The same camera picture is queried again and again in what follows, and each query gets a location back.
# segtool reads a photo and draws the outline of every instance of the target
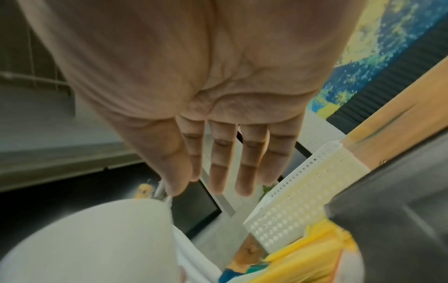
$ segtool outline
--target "palm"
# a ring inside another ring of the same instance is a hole
[[[274,182],[286,166],[306,105],[364,5],[46,0],[57,16],[49,17],[34,2],[20,0],[75,92],[167,180],[173,194],[199,177],[205,120],[215,140],[210,188],[222,192],[241,124],[241,195],[252,192],[257,177]]]

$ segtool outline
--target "white pegboard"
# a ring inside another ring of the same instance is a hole
[[[273,253],[324,219],[323,206],[369,171],[338,142],[327,143],[265,196],[244,225]]]

